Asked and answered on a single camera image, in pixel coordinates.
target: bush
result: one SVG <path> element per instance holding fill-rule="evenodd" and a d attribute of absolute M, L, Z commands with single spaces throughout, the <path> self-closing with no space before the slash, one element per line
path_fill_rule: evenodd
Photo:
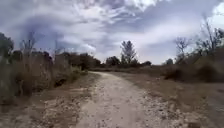
<path fill-rule="evenodd" d="M 204 82 L 216 82 L 219 73 L 212 65 L 203 65 L 197 70 L 196 76 Z"/>

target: sky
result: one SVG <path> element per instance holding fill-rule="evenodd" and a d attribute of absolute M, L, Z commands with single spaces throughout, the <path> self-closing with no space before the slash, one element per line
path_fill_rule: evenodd
<path fill-rule="evenodd" d="M 120 56 L 130 40 L 140 62 L 160 64 L 176 56 L 173 41 L 201 32 L 203 14 L 224 28 L 223 0 L 1 0 L 0 32 L 15 47 L 35 31 L 35 47 L 88 52 L 101 61 Z"/>

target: dry grass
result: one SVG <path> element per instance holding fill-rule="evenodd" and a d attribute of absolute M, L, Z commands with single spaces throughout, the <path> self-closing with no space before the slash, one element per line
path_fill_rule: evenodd
<path fill-rule="evenodd" d="M 28 101 L 1 113 L 0 127 L 69 127 L 78 121 L 81 104 L 90 97 L 90 88 L 98 75 L 88 74 L 75 83 L 35 93 Z"/>
<path fill-rule="evenodd" d="M 146 74 L 118 72 L 113 72 L 113 74 L 146 89 L 151 96 L 162 97 L 164 101 L 174 104 L 176 109 L 204 115 L 207 117 L 206 120 L 202 120 L 205 125 L 212 124 L 212 128 L 224 126 L 223 84 L 186 84 L 164 80 L 160 77 L 150 77 Z"/>

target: dirt road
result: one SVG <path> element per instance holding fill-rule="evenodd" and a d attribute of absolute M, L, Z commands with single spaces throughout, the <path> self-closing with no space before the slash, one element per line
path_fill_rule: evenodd
<path fill-rule="evenodd" d="M 198 128 L 196 113 L 182 113 L 132 83 L 107 73 L 82 106 L 76 128 Z"/>

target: distant tree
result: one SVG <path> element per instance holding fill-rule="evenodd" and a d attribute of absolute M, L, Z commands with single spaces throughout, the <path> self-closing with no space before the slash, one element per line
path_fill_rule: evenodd
<path fill-rule="evenodd" d="M 25 37 L 25 39 L 22 40 L 20 43 L 20 50 L 23 52 L 24 55 L 29 56 L 32 51 L 34 51 L 34 45 L 36 44 L 36 38 L 35 38 L 35 31 L 29 31 Z"/>
<path fill-rule="evenodd" d="M 94 67 L 100 67 L 101 66 L 101 61 L 94 58 Z"/>
<path fill-rule="evenodd" d="M 92 67 L 93 61 L 88 53 L 80 54 L 80 61 L 80 66 L 82 70 L 88 70 L 90 67 Z"/>
<path fill-rule="evenodd" d="M 145 61 L 141 64 L 142 66 L 151 66 L 152 65 L 152 62 L 150 61 Z"/>
<path fill-rule="evenodd" d="M 23 57 L 23 53 L 20 50 L 15 50 L 11 54 L 11 60 L 12 61 L 21 61 Z"/>
<path fill-rule="evenodd" d="M 131 61 L 131 64 L 130 64 L 131 67 L 139 67 L 140 66 L 140 63 L 138 62 L 137 59 L 133 59 Z"/>
<path fill-rule="evenodd" d="M 166 65 L 173 65 L 173 59 L 166 60 Z"/>
<path fill-rule="evenodd" d="M 0 56 L 7 58 L 13 50 L 13 41 L 0 33 Z"/>
<path fill-rule="evenodd" d="M 81 64 L 80 56 L 75 52 L 70 53 L 69 63 L 72 66 L 79 66 Z"/>
<path fill-rule="evenodd" d="M 177 52 L 178 55 L 181 55 L 183 58 L 185 57 L 185 53 L 186 53 L 186 49 L 188 48 L 188 46 L 190 45 L 189 41 L 186 38 L 177 38 L 175 40 L 176 46 L 177 46 Z"/>
<path fill-rule="evenodd" d="M 136 52 L 134 49 L 134 45 L 131 41 L 123 42 L 121 45 L 122 53 L 121 53 L 121 63 L 130 65 L 131 62 L 136 59 Z"/>
<path fill-rule="evenodd" d="M 120 64 L 120 60 L 116 56 L 107 58 L 106 64 L 109 66 L 117 66 Z"/>

